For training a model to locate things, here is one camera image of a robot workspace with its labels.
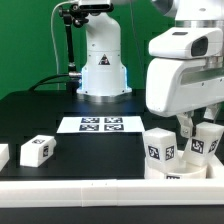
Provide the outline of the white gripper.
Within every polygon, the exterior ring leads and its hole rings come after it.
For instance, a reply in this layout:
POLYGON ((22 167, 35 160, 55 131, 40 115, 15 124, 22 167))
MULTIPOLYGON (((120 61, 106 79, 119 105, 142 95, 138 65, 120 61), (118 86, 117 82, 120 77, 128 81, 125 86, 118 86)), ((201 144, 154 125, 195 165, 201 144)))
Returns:
POLYGON ((224 67, 206 69, 205 59, 155 58, 147 71, 146 105, 159 116, 177 115, 180 134, 195 135, 192 110, 206 107, 204 118, 215 122, 224 101, 224 67))

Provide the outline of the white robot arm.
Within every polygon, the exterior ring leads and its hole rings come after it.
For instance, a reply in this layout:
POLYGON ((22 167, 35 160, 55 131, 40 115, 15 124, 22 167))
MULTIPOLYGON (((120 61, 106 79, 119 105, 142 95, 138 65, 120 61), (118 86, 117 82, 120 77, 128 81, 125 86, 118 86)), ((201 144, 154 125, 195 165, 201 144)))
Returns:
MULTIPOLYGON (((87 26, 87 63, 80 92, 99 101, 128 92, 121 67, 120 28, 105 9, 114 0, 81 0, 90 13, 87 26)), ((224 101, 224 0, 151 0, 175 26, 153 38, 148 51, 146 105, 162 117, 175 116, 181 135, 194 134, 196 109, 215 120, 224 101)))

